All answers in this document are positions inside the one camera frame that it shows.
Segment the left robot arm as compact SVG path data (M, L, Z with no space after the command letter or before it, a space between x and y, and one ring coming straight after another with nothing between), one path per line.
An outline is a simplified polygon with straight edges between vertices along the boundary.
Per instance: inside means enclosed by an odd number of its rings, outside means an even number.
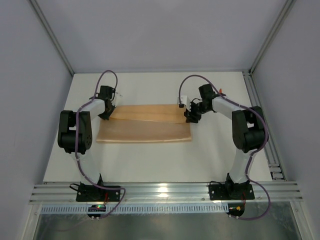
M115 98L116 89L103 85L76 111L63 110L60 113L57 143L67 154L73 155L82 177L81 186L93 186L104 191L111 189L104 186L90 148L93 143L92 121L96 118L108 120L116 108Z

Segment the peach cloth napkin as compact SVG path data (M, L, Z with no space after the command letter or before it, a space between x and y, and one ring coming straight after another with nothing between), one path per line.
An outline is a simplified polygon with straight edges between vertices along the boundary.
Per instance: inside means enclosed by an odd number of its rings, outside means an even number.
M178 104L120 105L101 120L96 142L101 144L183 143L192 141L186 108Z

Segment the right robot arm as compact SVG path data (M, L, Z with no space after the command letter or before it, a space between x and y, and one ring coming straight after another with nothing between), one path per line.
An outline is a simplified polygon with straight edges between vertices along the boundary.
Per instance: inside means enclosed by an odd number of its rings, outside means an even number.
M249 172L255 155L269 140L269 133L261 107L246 107L218 92L212 85L198 88L200 101L187 101L178 97L179 107L186 107L184 117L187 123L197 124L208 112L219 113L231 120L232 140L236 153L231 170L224 183L220 183L222 194L227 199L240 200L252 197Z

